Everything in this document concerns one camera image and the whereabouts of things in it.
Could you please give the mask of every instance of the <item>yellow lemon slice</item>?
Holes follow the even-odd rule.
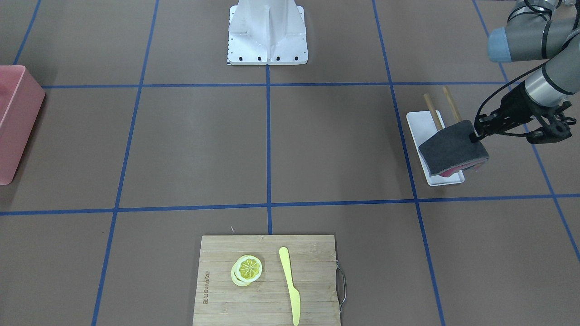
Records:
[[[262,262],[251,255],[241,256],[234,267],[235,276],[242,282],[254,282],[262,275]]]
[[[235,270],[235,265],[233,265],[233,266],[231,267],[231,280],[232,280],[232,282],[233,282],[235,285],[237,285],[237,286],[239,286],[239,287],[247,287],[248,285],[250,285],[250,284],[251,284],[251,282],[244,282],[244,281],[240,281],[240,280],[239,280],[239,279],[238,279],[238,278],[235,276],[235,274],[234,274],[234,270]]]

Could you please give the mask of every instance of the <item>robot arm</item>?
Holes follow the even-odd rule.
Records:
[[[492,61],[550,60],[505,95],[500,108],[489,116],[481,114],[481,109],[491,97],[482,104],[473,141],[500,134],[523,136],[538,144],[559,142],[572,135],[570,125],[576,120],[565,117],[564,110],[571,105],[567,99],[580,91],[580,30],[578,18],[551,20],[558,5],[559,0],[518,0],[507,26],[490,34],[488,54]],[[521,135],[506,132],[533,118],[542,125],[537,130]]]

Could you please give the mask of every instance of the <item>white plate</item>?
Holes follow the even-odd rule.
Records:
[[[441,121],[441,125],[445,128],[445,124],[443,123],[443,119],[441,119],[441,114],[437,111],[437,116],[439,117],[439,121]],[[413,136],[413,142],[415,143],[415,149],[417,150],[417,155],[419,156],[419,160],[421,161],[421,166],[423,167],[423,173],[425,174],[425,179],[427,179],[427,183],[430,186],[445,186],[446,184],[457,184],[462,183],[465,181],[465,177],[463,176],[463,172],[459,171],[457,173],[452,174],[448,178],[444,178],[442,176],[429,176],[429,170],[427,169],[427,165],[423,160],[421,154],[419,154],[419,146],[427,141],[427,139],[431,138],[431,136],[437,133],[437,127],[431,118],[431,112],[429,111],[420,111],[420,112],[409,112],[407,113],[407,123],[409,123],[409,128],[411,129],[411,135]]]

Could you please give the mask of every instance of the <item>black cable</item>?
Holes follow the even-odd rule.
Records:
[[[530,10],[532,10],[533,12],[535,12],[535,13],[541,13],[541,14],[544,14],[544,13],[548,12],[548,15],[550,15],[550,18],[552,18],[552,13],[553,13],[553,12],[552,12],[552,10],[551,10],[551,9],[544,8],[544,7],[542,7],[542,8],[544,8],[544,10],[539,10],[539,9],[536,9],[536,8],[534,8],[534,7],[531,5],[531,3],[530,3],[530,0],[524,0],[524,3],[525,3],[525,5],[526,5],[528,8],[530,8]]]
[[[526,132],[526,133],[496,132],[495,134],[502,135],[502,136],[511,136],[511,137],[527,137],[532,133],[531,132]]]
[[[574,30],[576,30],[578,28],[578,23],[580,22],[580,1],[576,1],[574,8],[576,8],[576,19],[574,20],[574,25],[572,26],[572,32],[574,32]],[[562,45],[562,49],[560,51],[567,48],[568,44],[570,44],[570,42],[572,42],[573,38],[574,37],[571,37],[568,41],[566,41],[564,43],[564,45]]]
[[[507,84],[505,84],[504,86],[501,86],[498,90],[496,90],[495,92],[493,92],[492,95],[490,95],[488,98],[485,99],[485,101],[483,101],[483,103],[481,104],[481,106],[479,107],[479,109],[477,110],[477,114],[475,116],[475,121],[477,121],[477,117],[479,117],[479,115],[481,114],[481,110],[483,109],[483,107],[487,104],[487,102],[489,102],[494,96],[496,96],[499,92],[501,92],[502,90],[504,90],[506,87],[508,87],[509,85],[515,83],[516,81],[524,78],[525,76],[533,73],[534,71],[542,68],[546,63],[542,63],[541,65],[539,65],[538,67],[535,67],[533,69],[530,69],[528,71],[526,71],[525,73],[519,75],[518,77],[516,77],[515,79],[513,79],[512,81],[508,82]]]

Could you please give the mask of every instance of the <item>blue tape line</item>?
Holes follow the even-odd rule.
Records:
[[[472,0],[472,2],[473,2],[473,6],[475,7],[475,10],[477,11],[477,14],[479,15],[481,25],[483,26],[483,29],[485,30],[485,34],[489,37],[490,34],[487,30],[487,26],[485,25],[485,21],[483,19],[483,16],[481,15],[481,11],[479,10],[479,6],[477,5],[477,2],[475,0]],[[503,65],[501,63],[498,63],[498,64],[499,64],[499,69],[502,72],[504,80],[506,82],[509,82],[508,76],[506,75],[505,70],[503,69]],[[524,124],[524,130],[526,132],[529,132],[527,124]],[[546,169],[544,168],[542,158],[540,157],[540,155],[538,153],[538,149],[536,148],[536,146],[534,144],[532,144],[532,149],[534,151],[534,155],[536,156],[536,160],[538,161],[540,169],[542,170],[542,174],[544,176],[544,179],[546,181],[548,189],[550,190],[550,194],[552,195],[551,197],[554,201],[554,204],[556,206],[558,214],[560,215],[560,219],[562,221],[562,224],[564,225],[566,233],[568,234],[568,238],[570,239],[570,243],[572,244],[572,248],[574,249],[574,252],[576,254],[576,259],[580,262],[580,251],[578,251],[578,246],[576,244],[576,241],[574,240],[574,236],[572,235],[572,232],[570,232],[570,228],[568,226],[568,222],[566,221],[566,217],[564,216],[564,213],[562,212],[562,210],[560,208],[560,203],[558,202],[558,196],[554,192],[554,189],[553,189],[552,184],[550,182],[550,178],[548,177],[548,173],[546,172]]]
[[[580,198],[580,194],[557,194],[558,198]],[[190,205],[190,206],[165,206],[165,207],[126,207],[118,208],[117,212],[159,212],[159,211],[196,211],[211,209],[244,209],[271,207],[302,207],[302,206],[336,206],[336,205],[388,205],[388,204],[411,204],[417,202],[454,202],[454,201],[499,201],[499,200],[533,200],[551,199],[552,195],[511,195],[511,196],[488,196],[488,197],[448,197],[448,198],[418,198],[393,199],[393,200],[350,200],[350,201],[303,201],[303,202],[273,202],[268,204],[224,204],[224,205]],[[56,214],[90,214],[90,213],[113,213],[114,208],[98,209],[59,209],[52,211],[13,211],[0,212],[0,216],[21,215],[56,215]]]
[[[270,66],[266,65],[266,183],[268,200],[268,234],[274,234],[272,225],[272,154],[270,119]]]
[[[320,83],[271,83],[271,87],[293,86],[405,86],[405,85],[503,85],[505,82],[320,82]],[[193,87],[265,87],[266,84],[119,84],[119,85],[44,85],[44,89],[67,88],[193,88]]]
[[[417,211],[417,217],[419,220],[419,226],[421,229],[421,236],[423,238],[423,246],[425,247],[425,256],[427,258],[427,264],[429,265],[429,274],[431,275],[431,283],[433,285],[433,293],[435,295],[435,300],[437,303],[437,310],[439,312],[439,319],[441,321],[441,326],[445,326],[445,317],[443,314],[443,307],[441,305],[441,299],[439,297],[439,290],[438,290],[438,286],[437,286],[437,280],[435,278],[435,271],[433,268],[433,261],[431,259],[431,253],[429,250],[429,243],[427,241],[427,234],[425,232],[425,226],[423,225],[423,217],[421,214],[421,208],[419,206],[419,202],[417,201],[417,190],[415,188],[415,180],[413,178],[413,171],[411,170],[411,162],[409,160],[409,153],[407,152],[407,144],[405,142],[405,135],[403,133],[403,126],[401,123],[401,117],[399,115],[399,111],[398,111],[398,105],[397,105],[397,98],[395,96],[395,91],[394,91],[394,86],[393,86],[393,79],[391,76],[391,71],[389,68],[389,60],[387,58],[387,51],[385,48],[385,42],[384,42],[384,38],[383,38],[383,33],[381,31],[380,28],[380,21],[379,21],[379,14],[378,11],[376,9],[376,2],[375,0],[372,0],[372,6],[373,6],[373,10],[375,12],[375,21],[376,21],[376,27],[379,33],[379,40],[380,40],[380,47],[383,51],[383,59],[385,60],[385,69],[387,71],[387,76],[389,78],[389,84],[390,84],[390,89],[391,89],[391,96],[393,98],[393,106],[395,109],[395,115],[397,117],[397,125],[398,125],[398,129],[399,129],[399,134],[401,137],[401,142],[403,144],[403,153],[405,154],[405,162],[407,163],[407,171],[409,173],[409,181],[411,182],[411,190],[413,191],[413,199],[415,200],[415,209]]]
[[[271,86],[386,86],[388,82],[279,82]]]
[[[272,207],[409,204],[412,202],[415,202],[415,200],[401,199],[401,200],[302,201],[302,202],[275,202],[272,203]]]
[[[211,209],[239,209],[239,208],[264,208],[268,204],[229,204],[229,205],[192,205],[192,206],[167,206],[167,207],[127,207],[119,208],[118,212],[165,212],[165,211],[201,211]]]
[[[392,82],[393,85],[503,85],[505,82]]]
[[[0,212],[0,216],[92,214],[92,213],[113,213],[113,209],[96,208],[96,209],[55,209],[49,211],[14,211],[14,212]]]
[[[558,197],[558,198],[578,198],[578,197],[580,197],[580,194],[559,194],[559,195],[556,195],[556,197]]]
[[[488,196],[488,197],[454,197],[454,198],[420,198],[419,202],[453,202],[453,201],[496,201],[496,200],[529,200],[550,199],[552,195],[513,195],[513,196]]]
[[[167,88],[167,87],[264,87],[266,84],[143,84],[144,88]]]
[[[44,89],[70,89],[70,88],[138,88],[139,85],[45,85]]]
[[[99,289],[97,290],[97,298],[95,300],[95,309],[93,311],[93,318],[91,326],[97,325],[97,318],[99,316],[99,308],[101,307],[101,298],[103,296],[103,288],[105,285],[105,276],[107,275],[108,259],[111,254],[111,244],[113,243],[113,234],[115,233],[115,225],[117,224],[117,212],[113,212],[111,219],[111,227],[109,228],[109,235],[107,238],[107,248],[105,249],[105,257],[103,259],[103,268],[101,269],[101,277],[99,278]]]
[[[117,223],[117,213],[119,209],[119,203],[121,202],[121,194],[123,191],[123,183],[125,181],[125,172],[127,170],[127,163],[129,161],[129,152],[131,150],[131,142],[133,140],[133,131],[135,130],[135,121],[137,118],[137,111],[139,109],[139,101],[141,99],[141,91],[143,89],[143,80],[145,79],[145,73],[147,70],[147,60],[149,58],[149,50],[151,49],[151,42],[153,40],[153,32],[155,30],[155,20],[157,19],[157,10],[159,9],[159,0],[155,0],[155,8],[153,9],[153,17],[151,18],[151,28],[149,30],[149,38],[147,40],[147,47],[145,50],[145,58],[143,59],[143,68],[141,70],[141,77],[139,79],[139,87],[137,89],[137,96],[135,98],[135,106],[133,108],[133,115],[131,117],[131,126],[129,128],[129,136],[127,138],[127,145],[125,148],[125,156],[123,158],[123,167],[121,168],[121,176],[119,177],[119,186],[117,188],[117,197],[115,199],[115,208],[113,212],[113,217],[111,218],[111,228],[109,230],[109,237],[107,240],[107,248],[105,250],[105,257],[103,260],[103,270],[101,271],[101,277],[99,280],[99,289],[97,291],[97,298],[95,300],[95,309],[93,311],[93,319],[91,326],[96,326],[97,319],[99,317],[99,309],[101,298],[103,295],[103,288],[105,283],[105,277],[107,275],[108,259],[111,253],[111,246],[113,244],[113,235],[115,233],[115,224]]]
[[[36,7],[34,8],[34,13],[32,14],[32,18],[30,19],[30,24],[28,24],[28,28],[26,29],[26,33],[24,34],[24,38],[22,39],[22,43],[18,48],[18,52],[16,53],[16,57],[12,64],[18,64],[18,60],[20,59],[20,55],[22,54],[22,50],[24,50],[24,45],[28,40],[28,36],[30,35],[30,31],[32,30],[32,25],[34,25],[34,21],[36,20],[36,16],[38,14],[38,8],[40,8],[40,3],[42,0],[38,0]]]

